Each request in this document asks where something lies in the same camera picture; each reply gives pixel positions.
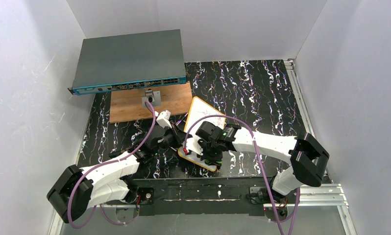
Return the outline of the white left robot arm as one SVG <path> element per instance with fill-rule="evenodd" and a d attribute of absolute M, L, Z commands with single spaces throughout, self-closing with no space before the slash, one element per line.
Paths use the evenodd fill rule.
<path fill-rule="evenodd" d="M 67 167 L 47 193 L 47 200 L 64 223 L 80 218 L 87 209 L 110 201 L 140 203 L 145 193 L 131 178 L 140 165 L 152 160 L 159 149 L 180 148 L 191 137 L 175 124 L 154 126 L 144 138 L 127 149 L 110 153 L 104 166 Z"/>

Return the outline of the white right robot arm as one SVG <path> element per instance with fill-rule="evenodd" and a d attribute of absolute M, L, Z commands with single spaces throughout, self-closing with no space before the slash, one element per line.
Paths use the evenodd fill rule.
<path fill-rule="evenodd" d="M 272 192 L 283 196 L 302 185 L 320 187 L 329 160 L 326 149 L 308 132 L 276 136 L 234 124 L 220 128 L 203 121 L 193 136 L 198 137 L 199 157 L 207 164 L 218 163 L 228 151 L 259 153 L 288 163 L 290 167 L 269 184 Z"/>

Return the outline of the yellow-framed whiteboard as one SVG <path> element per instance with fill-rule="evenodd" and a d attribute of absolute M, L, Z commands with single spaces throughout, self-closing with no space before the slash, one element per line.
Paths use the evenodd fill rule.
<path fill-rule="evenodd" d="M 187 120 L 186 120 L 186 123 L 185 123 L 185 127 L 184 127 L 184 132 L 185 133 L 189 133 L 189 135 L 192 135 L 192 137 L 198 137 L 196 135 L 196 131 L 198 130 L 198 128 L 200 127 L 200 125 L 202 124 L 203 121 L 208 121 L 208 122 L 211 122 L 213 123 L 215 126 L 218 126 L 220 127 L 221 129 L 223 129 L 225 127 L 225 122 L 226 122 L 226 118 L 224 117 L 209 117 L 209 118 L 206 118 L 204 120 L 201 120 L 200 122 L 198 122 L 190 131 L 190 127 L 198 120 L 200 120 L 202 117 L 205 117 L 205 116 L 209 116 L 209 115 L 223 115 L 221 112 L 219 112 L 218 110 L 216 110 L 213 106 L 209 105 L 208 103 L 206 103 L 204 100 L 202 100 L 201 98 L 195 96 L 192 100 L 192 103 L 191 103 L 191 106 L 190 106 L 190 110 L 188 112 L 188 115 L 187 115 Z M 215 172 L 217 170 L 217 167 L 215 165 L 207 165 L 204 161 L 202 161 L 198 156 L 196 157 L 193 157 L 193 156 L 190 156 L 190 157 L 183 157 L 181 155 L 181 150 L 182 150 L 182 147 L 180 147 L 178 149 L 178 155 L 185 159 L 185 160 L 188 160 L 198 166 L 201 166 L 202 168 L 205 168 L 211 172 Z"/>

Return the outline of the green bone-shaped eraser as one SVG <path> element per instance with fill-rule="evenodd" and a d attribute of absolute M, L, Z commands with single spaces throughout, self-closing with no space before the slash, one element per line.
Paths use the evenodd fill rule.
<path fill-rule="evenodd" d="M 215 165 L 217 168 L 220 168 L 222 166 L 222 159 L 220 160 L 209 160 L 209 159 L 205 159 L 204 162 L 207 164 L 207 165 Z"/>

